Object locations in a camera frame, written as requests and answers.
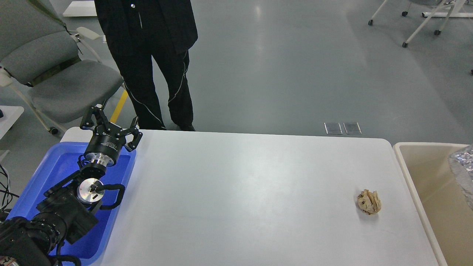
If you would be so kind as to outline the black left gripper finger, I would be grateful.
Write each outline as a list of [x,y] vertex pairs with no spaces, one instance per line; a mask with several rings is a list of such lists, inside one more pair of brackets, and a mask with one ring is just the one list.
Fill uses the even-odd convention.
[[96,104],[88,109],[87,113],[82,117],[80,128],[82,130],[93,131],[97,126],[105,126],[106,130],[111,130],[111,122],[108,121],[104,113],[105,105],[108,99],[105,99],[103,103]]
[[[139,117],[135,117],[133,118],[128,129],[120,130],[120,144],[125,147],[128,152],[135,150],[140,143],[141,138],[143,137],[143,133],[137,128],[138,121]],[[132,140],[129,142],[126,141],[127,135],[133,136]]]

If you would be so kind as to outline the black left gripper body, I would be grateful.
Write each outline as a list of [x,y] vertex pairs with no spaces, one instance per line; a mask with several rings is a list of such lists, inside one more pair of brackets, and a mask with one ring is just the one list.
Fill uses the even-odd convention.
[[[123,146],[120,144],[120,128],[111,124],[111,130],[106,130],[105,126],[97,126],[93,130],[93,136],[84,152],[85,160],[95,162],[105,167],[116,165]],[[129,142],[132,135],[126,136]]]

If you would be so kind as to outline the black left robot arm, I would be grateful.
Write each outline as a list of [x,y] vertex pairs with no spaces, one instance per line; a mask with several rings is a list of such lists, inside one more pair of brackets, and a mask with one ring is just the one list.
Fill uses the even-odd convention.
[[122,148],[135,150],[143,134],[138,117],[123,129],[108,121],[105,104],[88,109],[80,127],[93,132],[85,152],[78,157],[78,170],[44,192],[32,219],[17,216],[1,223],[2,266],[81,265],[73,255],[62,255],[65,242],[74,244],[93,229],[98,210],[113,210],[125,194],[123,184],[103,184],[108,167],[116,165]]

